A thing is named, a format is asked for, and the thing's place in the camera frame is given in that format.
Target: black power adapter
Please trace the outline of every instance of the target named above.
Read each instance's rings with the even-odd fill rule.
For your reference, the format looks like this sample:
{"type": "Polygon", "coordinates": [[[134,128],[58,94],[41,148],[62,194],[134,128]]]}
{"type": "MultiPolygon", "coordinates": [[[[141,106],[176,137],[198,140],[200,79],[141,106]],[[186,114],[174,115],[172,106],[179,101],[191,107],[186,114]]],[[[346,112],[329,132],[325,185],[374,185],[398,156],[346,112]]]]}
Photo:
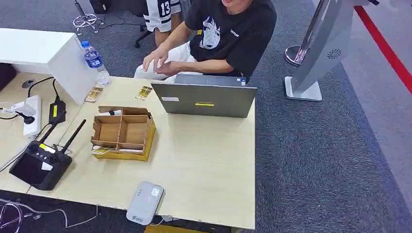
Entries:
{"type": "Polygon", "coordinates": [[[50,104],[50,109],[49,109],[49,123],[56,124],[62,123],[66,121],[66,103],[60,100],[60,96],[56,91],[56,86],[55,83],[56,79],[53,80],[53,88],[54,91],[56,92],[56,100],[54,103],[50,104]]]}

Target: number 13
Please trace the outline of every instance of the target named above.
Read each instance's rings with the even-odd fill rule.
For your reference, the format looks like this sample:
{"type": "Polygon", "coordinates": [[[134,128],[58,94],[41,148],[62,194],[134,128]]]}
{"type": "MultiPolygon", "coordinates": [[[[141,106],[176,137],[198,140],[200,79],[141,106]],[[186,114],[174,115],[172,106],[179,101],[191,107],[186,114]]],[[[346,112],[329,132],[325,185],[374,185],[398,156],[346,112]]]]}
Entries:
{"type": "Polygon", "coordinates": [[[162,16],[167,16],[168,14],[170,14],[170,6],[169,6],[169,2],[166,1],[164,3],[162,3],[160,5],[160,7],[162,8],[162,16]]]}

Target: desk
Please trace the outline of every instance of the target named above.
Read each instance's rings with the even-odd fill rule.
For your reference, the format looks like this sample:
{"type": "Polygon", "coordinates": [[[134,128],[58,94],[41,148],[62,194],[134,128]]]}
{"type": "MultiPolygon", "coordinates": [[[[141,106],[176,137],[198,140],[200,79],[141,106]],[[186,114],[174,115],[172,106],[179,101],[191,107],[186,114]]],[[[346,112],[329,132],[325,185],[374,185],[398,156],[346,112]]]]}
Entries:
{"type": "Polygon", "coordinates": [[[70,146],[73,163],[53,191],[28,194],[127,209],[141,181],[165,188],[158,215],[255,228],[255,105],[246,119],[167,114],[154,91],[135,98],[149,80],[113,78],[96,103],[85,103],[62,142],[83,119],[70,146]],[[96,159],[90,154],[99,105],[145,107],[156,133],[148,162],[96,159]]]}
{"type": "MultiPolygon", "coordinates": [[[[19,73],[1,92],[0,102],[9,101],[12,104],[26,100],[28,89],[23,89],[21,84],[34,78],[36,81],[40,81],[49,75],[41,74],[29,74],[19,73]]],[[[53,133],[46,140],[46,144],[58,143],[62,135],[66,132],[70,123],[74,120],[74,117],[79,112],[81,106],[77,105],[70,96],[63,90],[63,88],[56,82],[56,90],[59,93],[60,99],[66,102],[66,121],[60,123],[53,131],[53,133]]],[[[40,83],[32,88],[31,95],[39,95],[42,100],[42,127],[49,122],[49,105],[54,102],[56,94],[52,87],[52,80],[40,83]]],[[[11,114],[0,113],[2,117],[10,117],[11,114]]],[[[13,158],[19,151],[25,148],[25,145],[30,143],[31,140],[23,136],[23,118],[16,117],[13,120],[0,120],[0,148],[8,148],[9,150],[3,150],[0,154],[0,166],[5,164],[11,158],[13,158]]],[[[12,176],[5,171],[0,173],[0,189],[8,190],[19,193],[26,193],[29,190],[29,185],[23,181],[12,176]]]]}

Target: white shorts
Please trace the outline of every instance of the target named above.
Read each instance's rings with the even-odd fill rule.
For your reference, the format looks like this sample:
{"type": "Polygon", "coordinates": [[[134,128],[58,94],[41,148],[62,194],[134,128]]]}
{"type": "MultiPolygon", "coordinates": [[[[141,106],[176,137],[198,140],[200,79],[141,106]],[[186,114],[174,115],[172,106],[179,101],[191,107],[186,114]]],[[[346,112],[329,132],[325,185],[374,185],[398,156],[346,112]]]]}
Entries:
{"type": "MultiPolygon", "coordinates": [[[[169,61],[177,61],[177,62],[197,62],[196,59],[190,54],[190,46],[189,42],[178,46],[172,50],[169,51],[169,57],[165,61],[165,63],[169,61]]],[[[199,74],[201,75],[202,73],[197,73],[197,72],[180,72],[181,74],[199,74]]],[[[149,68],[147,71],[143,70],[143,65],[140,65],[135,72],[135,79],[152,79],[152,80],[164,80],[174,83],[174,80],[176,79],[176,75],[173,75],[171,77],[167,77],[164,74],[156,74],[153,73],[153,61],[150,62],[149,68]]]]}
{"type": "Polygon", "coordinates": [[[146,0],[149,15],[143,15],[147,30],[161,32],[172,29],[171,14],[180,12],[180,0],[146,0]]]}

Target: gray device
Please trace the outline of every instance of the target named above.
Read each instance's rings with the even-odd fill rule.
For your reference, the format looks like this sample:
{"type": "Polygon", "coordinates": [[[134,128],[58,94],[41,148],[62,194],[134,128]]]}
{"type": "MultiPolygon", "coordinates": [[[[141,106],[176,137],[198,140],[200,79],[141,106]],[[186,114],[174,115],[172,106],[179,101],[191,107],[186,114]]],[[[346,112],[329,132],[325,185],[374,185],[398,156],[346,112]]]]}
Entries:
{"type": "Polygon", "coordinates": [[[142,181],[133,195],[126,218],[140,225],[149,225],[163,195],[163,187],[142,181]]]}
{"type": "Polygon", "coordinates": [[[246,79],[244,77],[233,77],[233,76],[177,74],[174,83],[204,84],[204,85],[219,85],[219,86],[245,86],[246,79]]]}
{"type": "Polygon", "coordinates": [[[246,118],[257,91],[249,86],[152,83],[167,113],[246,118]]]}

